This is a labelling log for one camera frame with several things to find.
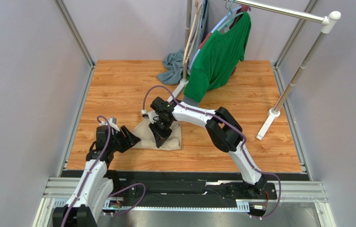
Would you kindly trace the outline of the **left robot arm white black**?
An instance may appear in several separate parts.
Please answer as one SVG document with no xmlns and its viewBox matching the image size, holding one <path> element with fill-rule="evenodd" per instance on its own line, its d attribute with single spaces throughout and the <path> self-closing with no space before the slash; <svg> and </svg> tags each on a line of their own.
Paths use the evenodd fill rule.
<svg viewBox="0 0 356 227">
<path fill-rule="evenodd" d="M 114 180 L 106 178 L 115 152 L 123 153 L 141 139 L 125 126 L 119 129 L 107 124 L 96 129 L 96 140 L 86 156 L 84 172 L 71 197 L 52 214 L 55 227 L 96 227 L 100 213 L 114 188 Z"/>
</svg>

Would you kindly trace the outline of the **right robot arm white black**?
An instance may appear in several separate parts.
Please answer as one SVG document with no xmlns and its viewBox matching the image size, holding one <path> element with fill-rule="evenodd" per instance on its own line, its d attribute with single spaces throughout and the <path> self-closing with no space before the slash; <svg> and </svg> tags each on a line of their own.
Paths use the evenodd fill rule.
<svg viewBox="0 0 356 227">
<path fill-rule="evenodd" d="M 228 153 L 238 167 L 245 183 L 262 193 L 267 183 L 245 147 L 246 137 L 239 123 L 230 112 L 220 107 L 208 110 L 188 105 L 181 101 L 167 102 L 160 97 L 154 99 L 150 107 L 158 119 L 149 124 L 156 147 L 160 148 L 172 134 L 173 122 L 188 122 L 207 130 L 214 146 Z"/>
</svg>

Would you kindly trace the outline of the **beige linen napkin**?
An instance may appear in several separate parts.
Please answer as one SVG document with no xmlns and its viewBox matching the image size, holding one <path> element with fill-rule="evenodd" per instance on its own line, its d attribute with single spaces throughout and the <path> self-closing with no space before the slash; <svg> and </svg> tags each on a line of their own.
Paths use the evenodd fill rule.
<svg viewBox="0 0 356 227">
<path fill-rule="evenodd" d="M 179 122 L 173 122 L 170 129 L 172 130 L 169 138 L 158 148 L 155 137 L 149 128 L 149 124 L 158 119 L 155 111 L 150 111 L 148 117 L 145 117 L 134 129 L 133 134 L 140 138 L 141 141 L 133 148 L 135 149 L 153 149 L 153 150 L 180 150 L 182 148 L 182 128 Z"/>
</svg>

